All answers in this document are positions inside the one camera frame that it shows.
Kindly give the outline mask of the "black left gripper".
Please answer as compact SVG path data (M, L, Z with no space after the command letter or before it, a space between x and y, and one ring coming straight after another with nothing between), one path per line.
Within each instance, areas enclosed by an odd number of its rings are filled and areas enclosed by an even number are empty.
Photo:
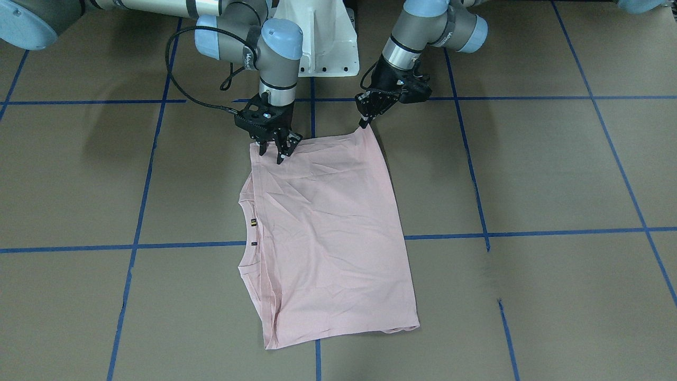
M362 93L355 95L354 99L360 112L359 126L367 128L379 115L383 115L394 104L397 104L397 73L413 72L420 73L420 60L415 59L413 67L402 70L391 65L383 56L369 68L360 82Z

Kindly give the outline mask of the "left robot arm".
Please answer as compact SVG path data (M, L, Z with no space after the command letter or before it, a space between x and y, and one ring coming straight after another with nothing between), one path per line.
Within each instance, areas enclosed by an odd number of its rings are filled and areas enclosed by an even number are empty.
M474 53L488 38L488 22L469 12L480 1L406 1L379 60L365 72L369 84L354 100L359 126L367 128L377 116L398 103L426 102L432 89L429 77L418 71L426 47Z

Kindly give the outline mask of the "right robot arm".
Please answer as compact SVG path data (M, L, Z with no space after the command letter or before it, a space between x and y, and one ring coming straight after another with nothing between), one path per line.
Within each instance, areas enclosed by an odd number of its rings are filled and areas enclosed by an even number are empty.
M164 64L174 87L195 104L233 115L258 153L274 146L280 164L303 138L291 125L303 32L272 12L271 1L2 1L2 40L22 50L44 50L80 20L92 26L109 14L120 19L116 50L129 47L137 53L159 43L165 32ZM229 65L221 91L240 73L258 72L257 93L242 109L200 101L179 85L172 56L183 34L194 36L199 53Z

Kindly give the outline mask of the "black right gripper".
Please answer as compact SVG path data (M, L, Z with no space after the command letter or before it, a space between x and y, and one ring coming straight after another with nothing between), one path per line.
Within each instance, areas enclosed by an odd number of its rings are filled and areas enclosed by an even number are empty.
M276 162L282 164L290 157L303 139L291 128L294 103L273 106L269 93L249 99L249 132L257 142L258 154L263 157L272 142L278 149Z

